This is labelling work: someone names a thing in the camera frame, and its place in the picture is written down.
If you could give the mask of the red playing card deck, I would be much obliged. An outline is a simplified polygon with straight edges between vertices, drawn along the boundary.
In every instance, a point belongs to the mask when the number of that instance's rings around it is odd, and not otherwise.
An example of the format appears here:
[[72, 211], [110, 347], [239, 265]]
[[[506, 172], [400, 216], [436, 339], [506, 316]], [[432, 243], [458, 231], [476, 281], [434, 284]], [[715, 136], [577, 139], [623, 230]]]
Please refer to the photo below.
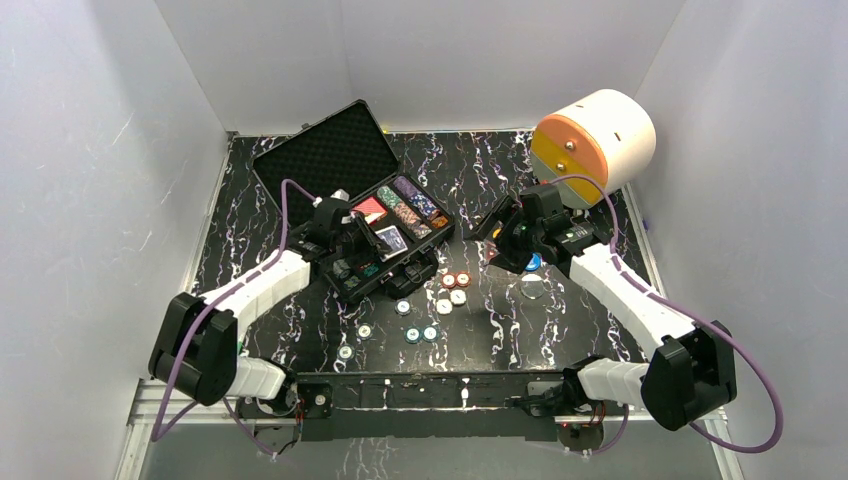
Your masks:
[[386, 207], [375, 196], [362, 200], [353, 210], [361, 214], [370, 227], [377, 226], [388, 214]]

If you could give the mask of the blue playing card deck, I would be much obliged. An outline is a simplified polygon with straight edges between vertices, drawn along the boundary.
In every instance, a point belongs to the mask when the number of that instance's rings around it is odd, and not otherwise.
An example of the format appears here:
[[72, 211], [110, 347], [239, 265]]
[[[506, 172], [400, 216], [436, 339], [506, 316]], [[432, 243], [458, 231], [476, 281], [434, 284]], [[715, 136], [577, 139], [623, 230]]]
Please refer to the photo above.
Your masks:
[[408, 251], [404, 235], [395, 225], [385, 227], [375, 232], [380, 240], [378, 253], [382, 261], [396, 257]]

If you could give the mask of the blue small blind button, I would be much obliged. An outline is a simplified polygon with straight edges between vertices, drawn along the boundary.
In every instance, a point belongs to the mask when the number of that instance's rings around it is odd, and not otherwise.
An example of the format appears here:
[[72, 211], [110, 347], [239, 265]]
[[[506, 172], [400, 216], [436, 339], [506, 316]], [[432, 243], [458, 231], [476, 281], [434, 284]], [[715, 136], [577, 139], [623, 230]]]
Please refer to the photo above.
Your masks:
[[542, 258], [538, 253], [533, 253], [530, 261], [527, 263], [525, 267], [526, 272], [535, 272], [542, 266]]

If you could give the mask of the clear round dealer button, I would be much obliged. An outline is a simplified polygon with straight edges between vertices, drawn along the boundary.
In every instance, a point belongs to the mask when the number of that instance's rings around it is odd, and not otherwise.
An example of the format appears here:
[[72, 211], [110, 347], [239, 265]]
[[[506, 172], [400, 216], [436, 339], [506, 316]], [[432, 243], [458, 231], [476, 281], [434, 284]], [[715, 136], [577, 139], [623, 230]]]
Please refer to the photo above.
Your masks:
[[523, 296], [535, 300], [545, 294], [546, 288], [544, 280], [539, 275], [530, 273], [521, 278], [520, 290]]

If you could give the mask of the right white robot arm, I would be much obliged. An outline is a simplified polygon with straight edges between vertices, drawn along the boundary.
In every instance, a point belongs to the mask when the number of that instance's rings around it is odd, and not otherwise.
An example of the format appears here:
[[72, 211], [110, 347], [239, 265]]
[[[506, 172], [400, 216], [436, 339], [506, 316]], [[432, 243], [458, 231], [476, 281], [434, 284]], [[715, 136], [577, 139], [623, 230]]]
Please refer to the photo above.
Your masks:
[[502, 198], [468, 234], [483, 241], [495, 229], [490, 265], [520, 274], [533, 255], [557, 267], [625, 327], [649, 356], [647, 363], [590, 356], [563, 371], [560, 385], [529, 392], [513, 405], [535, 416], [569, 409], [590, 413], [603, 401], [644, 408], [675, 431], [734, 400], [736, 369], [729, 335], [704, 327], [655, 300], [655, 290], [611, 249], [611, 239], [564, 207], [551, 185]]

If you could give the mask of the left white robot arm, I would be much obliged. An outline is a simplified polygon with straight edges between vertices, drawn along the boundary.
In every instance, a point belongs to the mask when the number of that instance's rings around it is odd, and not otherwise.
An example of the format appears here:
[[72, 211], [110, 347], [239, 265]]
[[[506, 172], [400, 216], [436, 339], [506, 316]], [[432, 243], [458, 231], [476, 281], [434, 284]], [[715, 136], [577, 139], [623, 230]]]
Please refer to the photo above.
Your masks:
[[390, 246], [365, 215], [339, 199], [318, 199], [312, 220], [284, 234], [257, 266], [203, 295], [183, 292], [168, 304], [148, 372], [204, 406], [225, 397], [256, 398], [275, 416], [294, 411], [299, 391], [280, 364], [244, 356], [250, 325], [305, 289], [322, 263], [381, 258]]

